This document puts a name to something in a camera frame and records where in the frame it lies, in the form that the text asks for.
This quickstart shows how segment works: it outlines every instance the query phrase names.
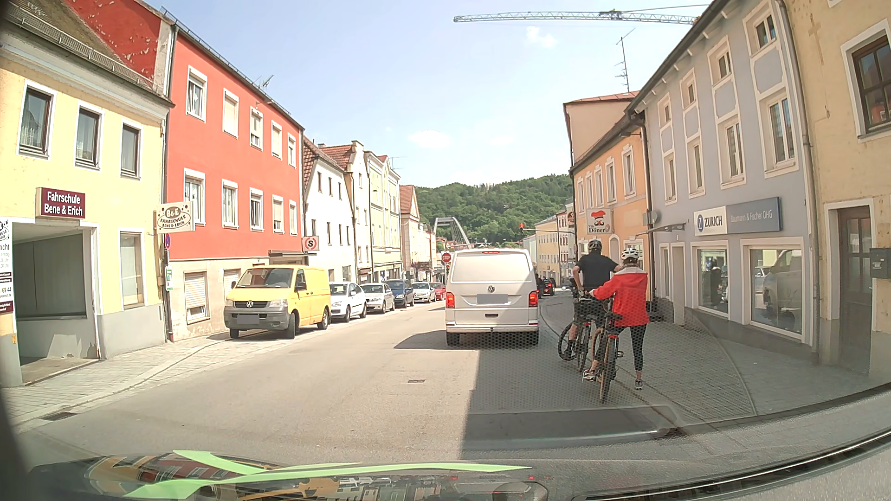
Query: cyclist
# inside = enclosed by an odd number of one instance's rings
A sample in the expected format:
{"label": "cyclist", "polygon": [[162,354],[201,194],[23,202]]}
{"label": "cyclist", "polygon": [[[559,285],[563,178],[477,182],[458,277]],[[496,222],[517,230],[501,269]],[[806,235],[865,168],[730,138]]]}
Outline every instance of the cyclist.
{"label": "cyclist", "polygon": [[[594,289],[604,285],[609,280],[610,272],[618,272],[622,269],[616,264],[616,261],[601,254],[603,244],[599,240],[591,240],[588,242],[588,253],[582,256],[576,265],[572,268],[572,277],[576,281],[576,288],[585,295]],[[603,327],[603,307],[599,301],[597,304],[586,307],[584,303],[575,302],[572,326],[569,327],[568,350],[572,353],[572,349],[576,344],[576,334],[578,327],[581,325],[583,313],[591,313],[595,316],[597,327]],[[585,312],[584,308],[590,308],[591,311]]]}
{"label": "cyclist", "polygon": [[[613,299],[613,313],[622,318],[616,320],[618,333],[626,327],[631,329],[631,343],[634,347],[634,371],[637,379],[634,382],[635,390],[643,390],[643,335],[647,332],[647,323],[650,314],[647,313],[647,273],[639,266],[641,253],[633,247],[622,251],[622,263],[624,267],[616,272],[602,287],[592,292],[592,296],[599,300],[605,300],[615,295]],[[597,355],[592,357],[591,368],[584,372],[588,381],[596,377],[597,364],[603,358],[606,343],[600,343]]]}

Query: car hood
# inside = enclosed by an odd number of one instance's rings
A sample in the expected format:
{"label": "car hood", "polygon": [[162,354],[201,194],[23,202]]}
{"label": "car hood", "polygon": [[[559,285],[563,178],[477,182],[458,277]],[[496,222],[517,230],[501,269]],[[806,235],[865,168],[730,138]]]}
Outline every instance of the car hood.
{"label": "car hood", "polygon": [[424,497],[443,501],[491,500],[495,492],[503,493],[504,501],[545,501],[547,489],[529,471],[524,465],[459,462],[282,466],[205,451],[174,450],[41,464],[29,475],[47,501],[71,499],[75,494],[124,499],[313,497],[333,501],[376,497],[382,490],[386,490],[386,498],[401,491],[405,499],[415,499],[420,489]]}

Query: bicycle helmet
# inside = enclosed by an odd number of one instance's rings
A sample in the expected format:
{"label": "bicycle helmet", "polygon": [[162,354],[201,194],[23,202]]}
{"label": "bicycle helmet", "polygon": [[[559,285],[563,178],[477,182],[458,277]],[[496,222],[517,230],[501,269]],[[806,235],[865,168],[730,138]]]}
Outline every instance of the bicycle helmet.
{"label": "bicycle helmet", "polygon": [[629,247],[625,250],[622,250],[622,262],[626,263],[629,261],[637,262],[638,259],[641,258],[641,253],[638,252],[634,247]]}

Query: yellow building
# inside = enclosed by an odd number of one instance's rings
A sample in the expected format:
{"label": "yellow building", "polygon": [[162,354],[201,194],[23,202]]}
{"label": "yellow building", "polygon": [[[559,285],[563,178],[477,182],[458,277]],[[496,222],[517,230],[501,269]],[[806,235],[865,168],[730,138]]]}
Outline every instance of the yellow building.
{"label": "yellow building", "polygon": [[797,51],[811,145],[805,166],[813,169],[817,200],[817,349],[822,363],[886,382],[891,280],[871,278],[869,270],[870,249],[891,248],[891,103],[883,94],[891,89],[891,3],[786,5],[779,12],[789,16]]}
{"label": "yellow building", "polygon": [[37,19],[10,5],[7,16],[33,20],[6,24],[0,38],[6,386],[40,365],[22,371],[20,361],[113,357],[165,340],[153,211],[170,103],[73,15]]}

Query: parked car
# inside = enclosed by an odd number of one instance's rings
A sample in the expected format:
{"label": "parked car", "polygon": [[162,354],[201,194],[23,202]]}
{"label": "parked car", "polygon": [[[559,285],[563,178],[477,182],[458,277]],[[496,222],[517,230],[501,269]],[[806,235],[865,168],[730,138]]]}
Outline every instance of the parked car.
{"label": "parked car", "polygon": [[433,286],[433,290],[434,292],[436,292],[437,301],[441,301],[446,298],[446,285],[444,283],[435,282],[431,283],[430,285]]}
{"label": "parked car", "polygon": [[458,250],[448,284],[447,344],[459,344],[463,333],[520,333],[538,343],[538,290],[527,250]]}
{"label": "parked car", "polygon": [[384,282],[393,290],[393,296],[396,298],[396,306],[400,308],[408,308],[414,306],[414,289],[405,280],[387,280]]}
{"label": "parked car", "polygon": [[323,331],[331,321],[328,271],[297,265],[252,267],[226,294],[223,319],[232,339],[250,329],[284,331],[288,339],[305,325],[316,324]]}
{"label": "parked car", "polygon": [[365,291],[354,282],[331,283],[331,317],[349,322],[354,316],[365,318],[368,313]]}
{"label": "parked car", "polygon": [[433,287],[430,286],[430,284],[427,282],[412,283],[412,291],[414,294],[414,300],[416,301],[431,303],[437,298],[436,291],[434,291]]}
{"label": "parked car", "polygon": [[368,302],[368,309],[387,313],[396,309],[396,299],[393,291],[385,283],[363,283],[362,292]]}

